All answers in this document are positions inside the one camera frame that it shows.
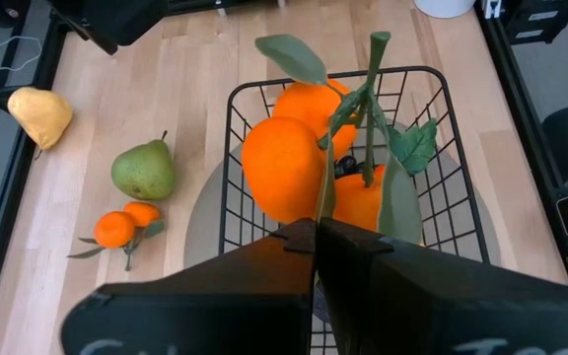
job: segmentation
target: green pear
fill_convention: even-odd
[[[115,158],[110,176],[120,191],[141,200],[160,200],[173,193],[175,165],[164,142],[166,133]]]

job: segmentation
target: metal grid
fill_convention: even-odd
[[[362,83],[366,75],[366,72],[359,71],[330,77],[342,82],[353,80]],[[242,172],[240,153],[252,126],[270,117],[277,92],[290,83],[291,80],[249,83],[236,88],[230,95],[219,253],[250,244],[279,228],[278,223],[259,210],[251,197]],[[382,69],[377,78],[376,95],[388,124],[398,130],[416,124],[420,126],[428,119],[437,120],[436,155],[424,172],[413,177],[422,210],[425,246],[489,263],[455,112],[442,74],[429,67]],[[384,162],[387,150],[381,133],[376,131],[375,142],[379,144],[374,145],[374,159]],[[359,162],[363,161],[363,132],[358,132],[350,154]],[[330,325],[315,317],[311,354],[336,354]]]

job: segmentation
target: wooden tabletop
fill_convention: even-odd
[[[429,18],[410,0],[298,0],[251,5],[227,18],[166,18],[108,56],[69,34],[53,90],[75,117],[61,142],[33,163],[0,279],[0,354],[61,353],[66,313],[96,287],[152,280],[183,268],[196,198],[224,152],[227,98],[242,83],[283,74],[253,47],[257,36],[305,40],[329,72],[366,69],[369,33],[391,31],[382,67],[428,65],[447,78],[475,188],[507,268],[566,283],[566,275],[473,12]],[[167,232],[142,245],[125,272],[121,250],[86,260],[100,216],[128,197],[110,180],[122,151],[169,131],[177,191],[162,204]]]

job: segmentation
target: pear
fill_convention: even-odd
[[[166,133],[115,158],[110,175],[120,191],[141,200],[160,200],[173,193],[175,165],[164,142]]]
[[[73,115],[71,106],[58,94],[30,87],[10,96],[8,112],[41,150],[58,142]]]

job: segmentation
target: white container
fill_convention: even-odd
[[[476,0],[414,0],[423,13],[436,18],[449,19],[468,12]]]

